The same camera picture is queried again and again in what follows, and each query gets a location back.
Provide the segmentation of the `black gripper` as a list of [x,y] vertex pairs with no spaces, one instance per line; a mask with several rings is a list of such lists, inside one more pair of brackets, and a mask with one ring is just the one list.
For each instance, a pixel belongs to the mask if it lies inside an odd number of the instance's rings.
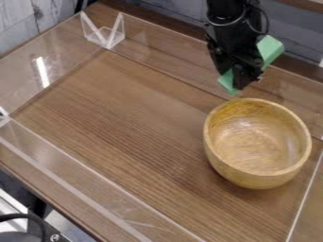
[[259,81],[265,60],[258,50],[258,41],[266,34],[261,13],[242,13],[234,17],[207,15],[207,46],[211,59],[223,75],[231,68],[234,87],[242,90]]

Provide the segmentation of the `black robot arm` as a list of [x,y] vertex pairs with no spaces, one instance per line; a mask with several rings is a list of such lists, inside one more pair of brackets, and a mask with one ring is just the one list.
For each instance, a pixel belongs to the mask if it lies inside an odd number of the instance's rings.
[[263,74],[265,58],[258,42],[270,22],[261,0],[206,0],[206,40],[219,73],[233,70],[235,89],[242,90]]

